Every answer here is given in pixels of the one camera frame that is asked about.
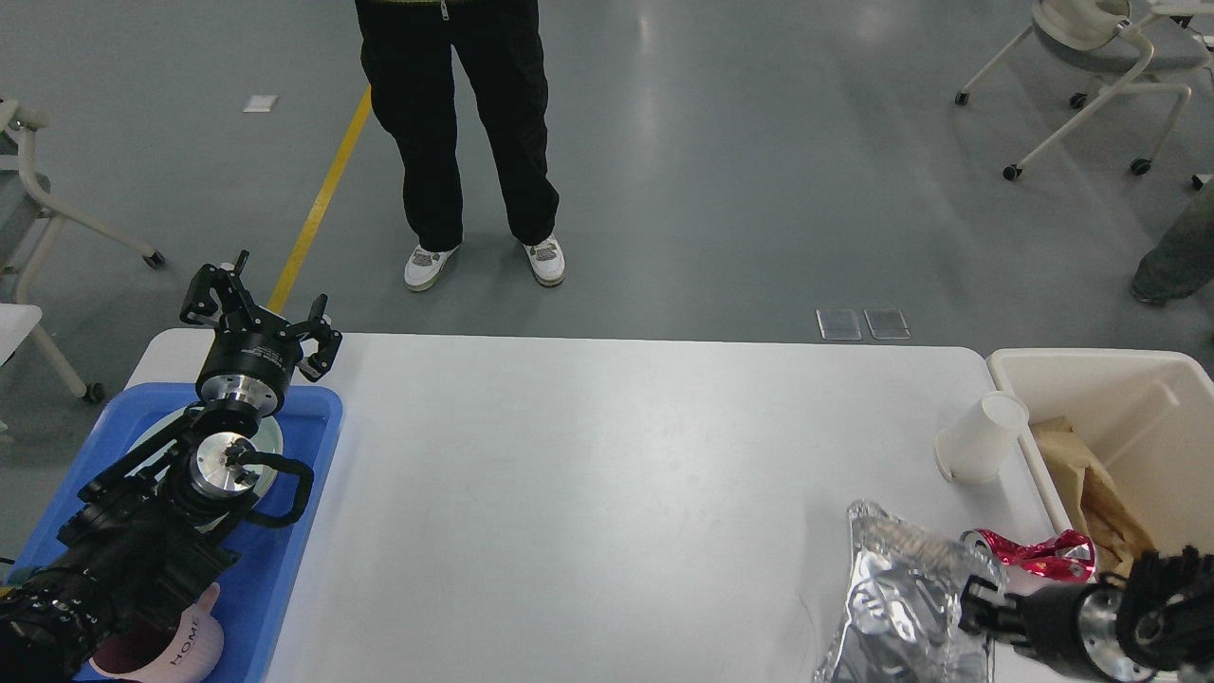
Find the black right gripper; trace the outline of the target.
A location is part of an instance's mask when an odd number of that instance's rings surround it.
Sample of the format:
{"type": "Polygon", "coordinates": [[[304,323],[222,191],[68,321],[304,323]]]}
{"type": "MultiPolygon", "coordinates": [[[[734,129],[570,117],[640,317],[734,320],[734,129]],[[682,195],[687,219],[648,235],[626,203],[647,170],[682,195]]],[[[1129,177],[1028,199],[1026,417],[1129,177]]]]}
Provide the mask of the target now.
{"type": "Polygon", "coordinates": [[[959,626],[1012,648],[1057,675],[1088,682],[1142,682],[1117,636],[1122,592],[1110,584],[1054,584],[1031,594],[1006,593],[993,581],[968,576],[959,626]]]}

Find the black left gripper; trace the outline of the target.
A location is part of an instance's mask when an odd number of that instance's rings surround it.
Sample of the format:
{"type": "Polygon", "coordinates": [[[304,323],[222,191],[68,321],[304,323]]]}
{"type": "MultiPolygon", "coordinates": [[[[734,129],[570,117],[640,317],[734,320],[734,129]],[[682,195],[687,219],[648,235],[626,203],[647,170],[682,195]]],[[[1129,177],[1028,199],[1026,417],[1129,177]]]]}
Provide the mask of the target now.
{"type": "Polygon", "coordinates": [[[187,286],[178,320],[216,330],[195,394],[204,402],[246,402],[259,416],[270,416],[285,405],[295,369],[311,383],[331,371],[344,335],[327,315],[327,294],[317,295],[306,320],[287,324],[284,338],[260,332],[268,314],[240,278],[249,255],[240,250],[233,264],[203,264],[187,286]]]}

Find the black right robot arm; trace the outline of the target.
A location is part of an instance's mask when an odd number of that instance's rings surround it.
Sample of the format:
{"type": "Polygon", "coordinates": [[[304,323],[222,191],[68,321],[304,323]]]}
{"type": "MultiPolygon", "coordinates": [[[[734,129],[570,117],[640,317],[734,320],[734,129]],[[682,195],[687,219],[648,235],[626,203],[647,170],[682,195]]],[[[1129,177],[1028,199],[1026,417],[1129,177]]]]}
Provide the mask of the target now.
{"type": "Polygon", "coordinates": [[[1127,577],[1053,582],[1029,594],[971,576],[959,625],[1076,681],[1210,682],[1212,554],[1192,545],[1180,554],[1146,552],[1127,577]]]}

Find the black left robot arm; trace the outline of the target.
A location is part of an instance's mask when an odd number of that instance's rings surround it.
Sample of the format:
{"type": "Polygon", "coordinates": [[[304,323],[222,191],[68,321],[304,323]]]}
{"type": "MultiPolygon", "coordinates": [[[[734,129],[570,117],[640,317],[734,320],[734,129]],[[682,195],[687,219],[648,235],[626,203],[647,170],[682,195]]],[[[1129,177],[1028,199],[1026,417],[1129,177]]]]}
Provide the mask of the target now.
{"type": "Polygon", "coordinates": [[[64,553],[2,597],[2,679],[68,682],[104,641],[138,622],[165,628],[239,560],[243,524],[291,527],[316,484],[311,463],[254,445],[295,375],[316,383],[344,342],[318,294],[291,323],[243,285],[246,251],[203,264],[178,320],[212,329],[194,399],[83,484],[64,553]]]}

